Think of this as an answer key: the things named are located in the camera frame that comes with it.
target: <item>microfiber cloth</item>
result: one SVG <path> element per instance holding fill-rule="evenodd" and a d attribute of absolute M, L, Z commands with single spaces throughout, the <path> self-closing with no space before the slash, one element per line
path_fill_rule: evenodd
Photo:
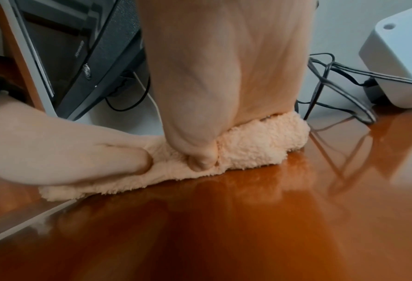
<path fill-rule="evenodd" d="M 220 175 L 229 169 L 251 169 L 280 164 L 289 151 L 302 148 L 309 136 L 309 126 L 295 112 L 253 120 L 234 127 L 217 138 L 217 164 L 195 172 L 187 166 L 187 157 L 169 144 L 164 136 L 145 136 L 145 150 L 154 159 L 143 175 L 122 175 L 67 186 L 40 187 L 43 198 L 60 201 L 83 198 L 91 194 L 116 194 L 147 187 L 167 180 L 193 179 Z"/>

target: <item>white router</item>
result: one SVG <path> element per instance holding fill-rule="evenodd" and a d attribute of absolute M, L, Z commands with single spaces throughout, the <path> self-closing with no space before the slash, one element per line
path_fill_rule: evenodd
<path fill-rule="evenodd" d="M 380 21 L 359 54 L 370 71 L 412 79 L 412 9 Z M 377 83 L 392 104 L 412 108 L 412 85 Z"/>

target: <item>power cord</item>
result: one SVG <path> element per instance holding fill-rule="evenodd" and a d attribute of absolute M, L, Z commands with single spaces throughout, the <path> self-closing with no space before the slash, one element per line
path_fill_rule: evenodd
<path fill-rule="evenodd" d="M 323 63 L 322 61 L 320 61 L 320 60 L 313 57 L 313 56 L 322 56 L 322 55 L 330 56 L 331 61 L 329 63 Z M 321 75 L 318 72 L 317 68 L 315 67 L 315 64 L 319 64 L 319 65 L 325 67 L 323 75 Z M 309 104 L 309 108 L 307 109 L 307 112 L 306 112 L 305 117 L 304 117 L 305 120 L 308 119 L 308 117 L 309 117 L 311 111 L 313 110 L 313 108 L 315 107 L 315 105 L 318 105 L 318 106 L 322 106 L 322 107 L 326 107 L 326 108 L 330 108 L 330 109 L 335 109 L 335 110 L 340 110 L 340 111 L 349 113 L 355 119 L 357 119 L 360 122 L 362 122 L 364 124 L 367 124 L 367 125 L 373 124 L 377 121 L 377 115 L 375 114 L 375 112 L 372 109 L 368 108 L 368 106 L 365 105 L 364 103 L 362 103 L 359 99 L 357 99 L 354 96 L 350 95 L 348 92 L 346 92 L 339 85 L 337 85 L 336 83 L 334 83 L 334 82 L 332 82 L 328 79 L 329 73 L 331 71 L 333 71 L 337 74 L 340 74 L 341 76 L 343 76 L 344 78 L 346 78 L 350 82 L 352 82 L 354 85 L 361 86 L 361 87 L 368 86 L 370 81 L 366 81 L 364 83 L 359 83 L 354 77 L 352 77 L 347 72 L 358 74 L 358 75 L 363 75 L 363 76 L 369 76 L 369 77 L 373 77 L 373 78 L 377 78 L 377 79 L 395 81 L 395 82 L 400 82 L 400 83 L 405 83 L 405 84 L 411 84 L 412 85 L 412 79 L 402 78 L 402 77 L 397 77 L 397 76 L 392 76 L 392 75 L 387 75 L 387 74 L 382 74 L 382 73 L 377 73 L 377 72 L 372 72 L 372 71 L 364 71 L 364 70 L 359 70 L 359 69 L 355 69 L 355 68 L 352 68 L 352 67 L 342 65 L 341 63 L 338 63 L 338 62 L 335 61 L 335 56 L 332 53 L 311 54 L 307 66 L 312 71 L 312 73 L 319 79 L 319 82 L 318 82 L 318 84 L 317 84 L 317 86 L 314 90 L 314 93 L 312 94 L 312 98 L 309 102 L 302 102 L 302 101 L 297 100 L 297 102 L 299 104 Z M 356 113 L 353 110 L 344 109 L 344 108 L 337 108 L 337 107 L 329 106 L 329 105 L 326 105 L 324 103 L 318 102 L 318 98 L 320 97 L 324 86 L 329 87 L 330 89 L 334 90 L 338 94 L 340 94 L 343 97 L 347 98 L 349 101 L 351 101 L 353 104 L 355 104 L 363 113 L 365 113 L 367 115 L 368 119 L 361 118 L 358 115 L 358 113 Z"/>
<path fill-rule="evenodd" d="M 105 102 L 107 103 L 107 105 L 114 111 L 116 112 L 124 112 L 124 111 L 128 111 L 130 109 L 133 109 L 135 107 L 137 107 L 140 103 L 142 103 L 144 101 L 144 99 L 146 98 L 147 94 L 149 93 L 150 90 L 150 76 L 149 79 L 147 80 L 147 86 L 146 86 L 146 90 L 144 91 L 144 94 L 142 95 L 142 97 L 139 99 L 139 101 L 137 101 L 134 105 L 129 106 L 125 109 L 116 109 L 112 106 L 112 104 L 110 104 L 109 100 L 107 98 L 105 98 Z"/>

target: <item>person's left hand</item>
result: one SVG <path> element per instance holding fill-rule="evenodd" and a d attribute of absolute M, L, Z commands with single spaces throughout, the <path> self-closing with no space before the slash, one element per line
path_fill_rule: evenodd
<path fill-rule="evenodd" d="M 142 174 L 152 158 L 146 137 L 53 118 L 0 94 L 0 177 L 30 185 L 65 185 Z"/>

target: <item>glossy wooden tabletop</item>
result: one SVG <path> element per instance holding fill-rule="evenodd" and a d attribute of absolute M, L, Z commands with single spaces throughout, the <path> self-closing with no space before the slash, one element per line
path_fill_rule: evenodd
<path fill-rule="evenodd" d="M 280 166 L 89 197 L 0 241 L 0 280 L 412 281 L 412 111 L 377 110 Z"/>

